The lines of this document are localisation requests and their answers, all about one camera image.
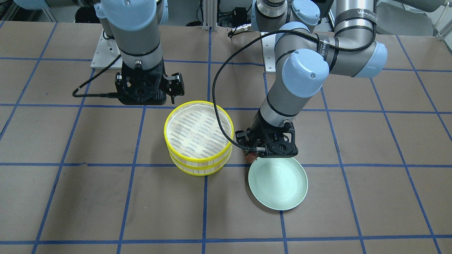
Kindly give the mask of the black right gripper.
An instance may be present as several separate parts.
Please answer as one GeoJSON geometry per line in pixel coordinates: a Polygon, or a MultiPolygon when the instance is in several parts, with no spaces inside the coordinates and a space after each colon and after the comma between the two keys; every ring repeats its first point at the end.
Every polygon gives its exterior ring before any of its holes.
{"type": "Polygon", "coordinates": [[[184,81],[181,73],[166,77],[166,93],[160,88],[165,83],[165,68],[161,60],[154,68],[143,70],[141,66],[133,69],[125,63],[115,78],[115,87],[119,102],[124,105],[163,105],[167,95],[171,104],[177,96],[185,95],[184,81]]]}

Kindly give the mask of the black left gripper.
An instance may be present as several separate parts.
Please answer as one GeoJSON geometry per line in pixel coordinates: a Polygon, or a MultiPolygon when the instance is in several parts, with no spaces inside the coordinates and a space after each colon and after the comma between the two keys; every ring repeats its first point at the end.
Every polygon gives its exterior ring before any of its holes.
{"type": "Polygon", "coordinates": [[[239,145],[246,147],[243,150],[261,153],[262,157],[298,155],[293,123],[284,120],[281,127],[276,127],[264,120],[261,112],[257,112],[251,127],[236,131],[235,137],[239,145]]]}

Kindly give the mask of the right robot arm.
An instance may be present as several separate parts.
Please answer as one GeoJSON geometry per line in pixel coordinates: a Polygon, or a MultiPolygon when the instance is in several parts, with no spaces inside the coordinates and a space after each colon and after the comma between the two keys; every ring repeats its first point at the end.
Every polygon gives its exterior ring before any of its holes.
{"type": "Polygon", "coordinates": [[[122,58],[115,77],[115,93],[99,97],[117,98],[125,105],[163,105],[167,96],[184,96],[181,73],[165,73],[160,43],[159,8],[155,0],[102,0],[95,4],[106,35],[115,40],[122,58]]]}

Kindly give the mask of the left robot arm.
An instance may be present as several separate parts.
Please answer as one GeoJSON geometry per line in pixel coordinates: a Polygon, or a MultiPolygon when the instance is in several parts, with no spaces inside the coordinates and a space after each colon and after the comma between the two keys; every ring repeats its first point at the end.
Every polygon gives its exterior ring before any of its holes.
{"type": "Polygon", "coordinates": [[[255,0],[252,28],[274,33],[276,78],[253,124],[236,132],[248,162],[298,154],[292,121],[321,90],[329,74],[371,78],[387,60],[375,41],[374,0],[339,0],[334,35],[315,34],[320,9],[311,0],[255,0]]]}

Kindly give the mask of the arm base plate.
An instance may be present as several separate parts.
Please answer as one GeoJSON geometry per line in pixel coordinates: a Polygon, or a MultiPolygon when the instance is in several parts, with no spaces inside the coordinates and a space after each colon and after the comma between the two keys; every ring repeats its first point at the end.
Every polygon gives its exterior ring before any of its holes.
{"type": "Polygon", "coordinates": [[[119,55],[120,51],[116,41],[109,38],[105,31],[102,31],[92,59],[91,68],[102,70],[119,55]]]}
{"type": "Polygon", "coordinates": [[[261,39],[262,55],[266,74],[276,74],[275,56],[276,35],[272,34],[261,39]]]}

